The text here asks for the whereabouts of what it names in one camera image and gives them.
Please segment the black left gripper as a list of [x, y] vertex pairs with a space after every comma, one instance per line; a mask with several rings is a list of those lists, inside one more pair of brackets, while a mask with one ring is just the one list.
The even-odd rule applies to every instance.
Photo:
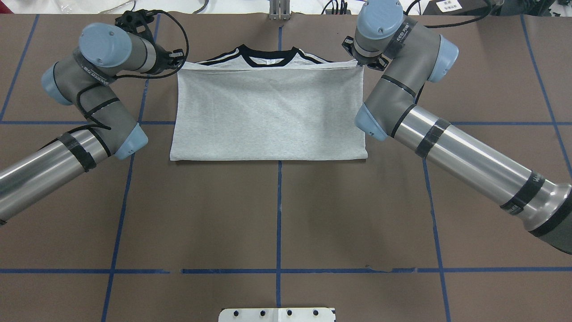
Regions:
[[182, 31], [186, 38], [186, 31], [182, 25], [168, 12], [163, 10], [137, 10], [126, 11], [116, 18], [116, 27], [127, 32], [131, 39], [131, 54], [127, 61], [121, 65], [125, 71], [133, 71], [141, 75], [159, 75], [170, 71], [176, 74], [186, 62], [186, 49], [167, 51], [156, 43], [149, 27], [157, 16], [167, 16]]

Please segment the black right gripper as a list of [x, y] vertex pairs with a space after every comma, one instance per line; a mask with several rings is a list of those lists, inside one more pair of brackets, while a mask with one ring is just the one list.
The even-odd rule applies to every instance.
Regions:
[[388, 59], [378, 52], [370, 52], [361, 48], [351, 36], [345, 37], [342, 47], [353, 57], [359, 66], [368, 67], [375, 71], [385, 71], [389, 65]]

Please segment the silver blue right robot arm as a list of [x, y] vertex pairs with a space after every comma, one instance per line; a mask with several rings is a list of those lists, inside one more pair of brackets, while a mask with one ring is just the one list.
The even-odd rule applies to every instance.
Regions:
[[359, 65], [383, 72], [355, 126], [379, 141], [392, 137], [519, 218], [533, 236], [571, 253], [570, 184], [547, 180], [416, 104], [425, 83], [454, 65], [459, 49], [452, 42], [406, 16], [398, 0], [368, 0], [342, 45]]

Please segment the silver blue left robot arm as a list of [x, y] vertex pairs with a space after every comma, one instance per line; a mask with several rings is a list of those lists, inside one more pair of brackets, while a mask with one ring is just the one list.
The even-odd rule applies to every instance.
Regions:
[[1, 171], [1, 224], [109, 157], [127, 159], [145, 147], [148, 136], [112, 85], [173, 76], [188, 54], [184, 27], [161, 9], [127, 10], [112, 24], [86, 25], [73, 51], [41, 77], [45, 94], [81, 119]]

